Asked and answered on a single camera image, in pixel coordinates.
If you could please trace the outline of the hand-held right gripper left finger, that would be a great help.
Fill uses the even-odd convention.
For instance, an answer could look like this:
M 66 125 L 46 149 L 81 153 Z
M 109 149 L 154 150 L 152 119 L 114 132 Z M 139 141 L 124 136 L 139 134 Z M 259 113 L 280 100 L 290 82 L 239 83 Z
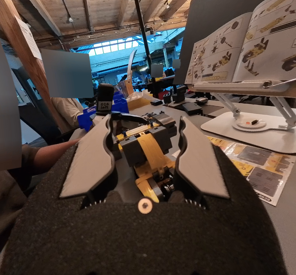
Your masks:
M 114 190 L 118 175 L 113 145 L 112 115 L 106 115 L 79 140 L 60 198 L 88 196 L 104 199 Z

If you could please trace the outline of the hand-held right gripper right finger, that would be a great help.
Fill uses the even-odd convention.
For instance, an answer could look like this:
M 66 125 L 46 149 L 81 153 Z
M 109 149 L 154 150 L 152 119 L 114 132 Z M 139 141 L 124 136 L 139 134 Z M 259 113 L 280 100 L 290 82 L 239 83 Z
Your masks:
M 196 193 L 230 199 L 211 141 L 186 117 L 180 117 L 175 170 Z

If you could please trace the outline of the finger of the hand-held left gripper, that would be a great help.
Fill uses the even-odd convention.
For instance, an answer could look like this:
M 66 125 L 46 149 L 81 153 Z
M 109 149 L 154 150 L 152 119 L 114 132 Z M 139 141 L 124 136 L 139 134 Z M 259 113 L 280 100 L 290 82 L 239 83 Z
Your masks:
M 121 113 L 119 111 L 112 111 L 110 113 L 111 118 L 114 121 L 130 121 L 130 122 L 137 122 L 139 124 L 148 124 L 149 121 L 141 116 L 130 114 L 130 113 Z

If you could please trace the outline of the yellow grey toy vehicle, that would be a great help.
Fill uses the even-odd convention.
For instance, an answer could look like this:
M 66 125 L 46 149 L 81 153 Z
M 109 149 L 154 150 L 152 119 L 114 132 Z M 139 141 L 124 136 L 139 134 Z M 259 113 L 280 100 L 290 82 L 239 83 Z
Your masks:
M 115 136 L 112 152 L 116 160 L 125 156 L 142 195 L 159 203 L 167 201 L 175 190 L 175 161 L 167 154 L 171 138 L 177 135 L 176 121 L 164 111 L 146 113 L 142 118 L 134 116 L 137 127 Z

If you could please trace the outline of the instruction booklet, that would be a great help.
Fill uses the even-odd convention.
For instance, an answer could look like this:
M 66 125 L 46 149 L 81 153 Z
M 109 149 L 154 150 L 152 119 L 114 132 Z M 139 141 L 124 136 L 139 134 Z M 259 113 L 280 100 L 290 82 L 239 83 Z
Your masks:
M 295 77 L 296 0 L 264 0 L 193 45 L 185 84 Z

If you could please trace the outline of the person's left forearm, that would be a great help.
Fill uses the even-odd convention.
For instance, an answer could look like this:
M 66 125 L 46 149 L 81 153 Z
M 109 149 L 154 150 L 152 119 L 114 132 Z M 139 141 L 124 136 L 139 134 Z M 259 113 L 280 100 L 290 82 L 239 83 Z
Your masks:
M 42 147 L 36 153 L 32 164 L 32 176 L 48 172 L 70 147 L 80 139 Z

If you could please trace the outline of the yellow plastic bin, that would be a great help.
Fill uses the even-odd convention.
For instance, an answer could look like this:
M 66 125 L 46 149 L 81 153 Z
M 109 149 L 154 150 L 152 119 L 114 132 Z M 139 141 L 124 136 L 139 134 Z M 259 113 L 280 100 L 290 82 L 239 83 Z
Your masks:
M 126 101 L 128 105 L 128 110 L 132 111 L 137 108 L 150 105 L 150 101 L 154 101 L 154 100 L 156 100 L 156 98 L 150 95 L 150 96 L 147 96 L 146 98 L 139 98 L 135 100 L 126 100 Z

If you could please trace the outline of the crumpled plastic bags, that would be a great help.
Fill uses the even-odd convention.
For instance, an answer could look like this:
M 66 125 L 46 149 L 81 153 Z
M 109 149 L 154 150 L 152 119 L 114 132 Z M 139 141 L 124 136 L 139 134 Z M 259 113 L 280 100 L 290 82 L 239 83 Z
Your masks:
M 147 96 L 150 96 L 150 91 L 148 91 L 147 89 L 143 89 L 142 92 L 136 91 L 136 92 L 133 92 L 132 94 L 130 94 L 127 97 L 127 100 L 135 100 L 135 99 L 139 99 L 139 98 L 146 98 Z

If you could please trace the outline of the blue plastic bin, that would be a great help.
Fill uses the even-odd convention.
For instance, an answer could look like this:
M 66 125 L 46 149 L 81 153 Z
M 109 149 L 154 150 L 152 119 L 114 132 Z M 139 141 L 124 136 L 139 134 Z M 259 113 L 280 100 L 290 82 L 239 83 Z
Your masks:
M 96 112 L 96 96 L 92 99 L 88 98 L 85 104 L 88 108 L 83 110 L 83 114 L 77 117 L 80 129 L 84 129 L 86 132 L 90 130 L 92 121 L 90 116 Z M 127 100 L 121 92 L 115 92 L 113 96 L 112 111 L 119 111 L 121 113 L 129 113 Z

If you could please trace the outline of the black power adapter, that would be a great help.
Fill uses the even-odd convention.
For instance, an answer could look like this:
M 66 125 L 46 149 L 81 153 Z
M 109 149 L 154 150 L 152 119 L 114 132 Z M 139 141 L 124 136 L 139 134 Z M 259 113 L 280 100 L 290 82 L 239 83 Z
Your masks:
M 182 105 L 183 110 L 188 116 L 203 115 L 202 107 L 193 102 L 186 102 Z

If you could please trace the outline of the black office chair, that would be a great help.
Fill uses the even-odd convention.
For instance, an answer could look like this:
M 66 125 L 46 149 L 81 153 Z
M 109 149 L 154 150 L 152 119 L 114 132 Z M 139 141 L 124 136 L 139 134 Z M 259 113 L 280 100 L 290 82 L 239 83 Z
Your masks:
M 46 118 L 36 107 L 26 104 L 19 106 L 20 119 L 38 133 L 48 145 L 59 143 L 61 135 L 56 124 Z

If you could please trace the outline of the yellow grey sticker sheet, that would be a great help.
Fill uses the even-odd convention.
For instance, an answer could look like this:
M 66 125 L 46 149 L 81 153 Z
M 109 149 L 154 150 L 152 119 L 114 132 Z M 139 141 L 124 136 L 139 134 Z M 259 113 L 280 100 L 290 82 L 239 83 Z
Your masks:
M 263 201 L 276 206 L 291 170 L 295 156 L 266 151 L 229 140 L 207 136 L 220 147 L 234 166 L 250 182 Z

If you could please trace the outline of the white book stand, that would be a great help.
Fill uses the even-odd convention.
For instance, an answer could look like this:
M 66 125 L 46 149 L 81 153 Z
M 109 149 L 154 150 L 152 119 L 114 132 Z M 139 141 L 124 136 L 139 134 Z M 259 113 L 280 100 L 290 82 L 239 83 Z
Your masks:
M 219 115 L 201 129 L 283 154 L 295 154 L 295 112 L 285 97 L 295 98 L 295 80 L 243 81 L 237 83 L 191 83 L 197 92 L 214 95 L 230 112 Z M 242 112 L 225 93 L 269 96 L 281 116 Z

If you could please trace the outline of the white paper notice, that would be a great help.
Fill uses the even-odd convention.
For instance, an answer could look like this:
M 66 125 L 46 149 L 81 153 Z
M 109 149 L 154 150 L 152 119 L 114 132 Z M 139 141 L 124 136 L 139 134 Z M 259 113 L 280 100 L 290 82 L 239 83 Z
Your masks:
M 42 60 L 41 53 L 40 53 L 39 48 L 34 40 L 34 37 L 32 35 L 30 28 L 28 27 L 28 25 L 25 22 L 20 20 L 16 15 L 14 15 L 14 17 L 20 26 L 22 34 L 23 34 L 33 56 L 39 60 Z

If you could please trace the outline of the black divider panel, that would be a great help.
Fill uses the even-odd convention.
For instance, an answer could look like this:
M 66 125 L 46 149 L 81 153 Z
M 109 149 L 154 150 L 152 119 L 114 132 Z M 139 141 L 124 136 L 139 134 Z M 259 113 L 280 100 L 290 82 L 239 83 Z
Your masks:
M 193 46 L 232 19 L 252 12 L 264 0 L 191 0 L 179 59 L 173 84 L 183 84 L 186 78 Z

